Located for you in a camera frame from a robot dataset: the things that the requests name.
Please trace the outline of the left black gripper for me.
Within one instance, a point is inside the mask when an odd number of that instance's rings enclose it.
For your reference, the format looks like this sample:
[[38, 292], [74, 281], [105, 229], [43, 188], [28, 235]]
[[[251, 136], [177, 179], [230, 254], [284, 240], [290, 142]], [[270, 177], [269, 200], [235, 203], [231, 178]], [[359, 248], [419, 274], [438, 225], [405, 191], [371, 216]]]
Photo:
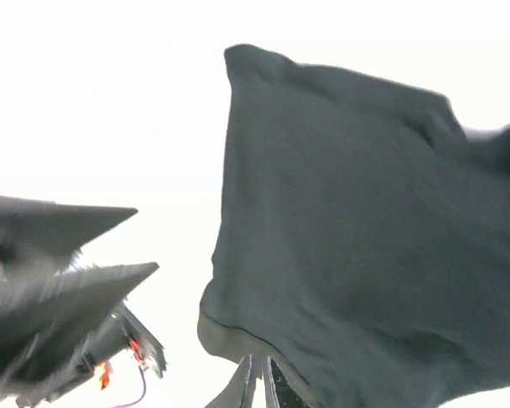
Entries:
[[162, 344], [124, 304], [157, 263], [83, 269], [0, 282], [0, 402], [53, 402], [91, 379], [105, 384], [111, 357], [132, 353], [161, 377]]

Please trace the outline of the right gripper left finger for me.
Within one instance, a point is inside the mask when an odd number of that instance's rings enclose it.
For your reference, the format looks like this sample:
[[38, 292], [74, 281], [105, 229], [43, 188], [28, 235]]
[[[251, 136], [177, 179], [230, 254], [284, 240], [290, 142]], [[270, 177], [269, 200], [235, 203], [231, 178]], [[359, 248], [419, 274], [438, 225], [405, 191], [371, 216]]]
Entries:
[[224, 389], [206, 408], [252, 408], [255, 391], [255, 359], [244, 356]]

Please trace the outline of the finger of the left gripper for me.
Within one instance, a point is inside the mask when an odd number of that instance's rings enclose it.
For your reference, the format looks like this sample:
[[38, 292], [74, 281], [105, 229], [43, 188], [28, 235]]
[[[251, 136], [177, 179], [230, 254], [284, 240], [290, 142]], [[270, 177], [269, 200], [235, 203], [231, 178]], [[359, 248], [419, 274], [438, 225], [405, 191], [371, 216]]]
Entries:
[[61, 271], [85, 244], [137, 213], [133, 207], [59, 204], [0, 195], [0, 276]]

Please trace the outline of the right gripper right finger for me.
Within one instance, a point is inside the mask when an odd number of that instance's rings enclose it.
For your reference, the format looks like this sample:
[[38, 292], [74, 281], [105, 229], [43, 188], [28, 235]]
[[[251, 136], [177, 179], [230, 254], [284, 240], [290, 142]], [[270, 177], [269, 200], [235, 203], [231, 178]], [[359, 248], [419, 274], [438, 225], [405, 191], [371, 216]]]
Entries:
[[265, 356], [262, 368], [268, 407], [321, 407], [310, 386], [289, 365], [282, 369], [278, 362]]

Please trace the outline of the black underwear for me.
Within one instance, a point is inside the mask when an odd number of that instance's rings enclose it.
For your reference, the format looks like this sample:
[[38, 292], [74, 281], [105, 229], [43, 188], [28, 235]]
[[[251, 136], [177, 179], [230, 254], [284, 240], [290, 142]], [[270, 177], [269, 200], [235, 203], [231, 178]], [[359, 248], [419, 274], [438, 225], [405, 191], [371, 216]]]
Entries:
[[445, 96], [242, 44], [202, 347], [275, 360], [313, 407], [510, 386], [510, 126]]

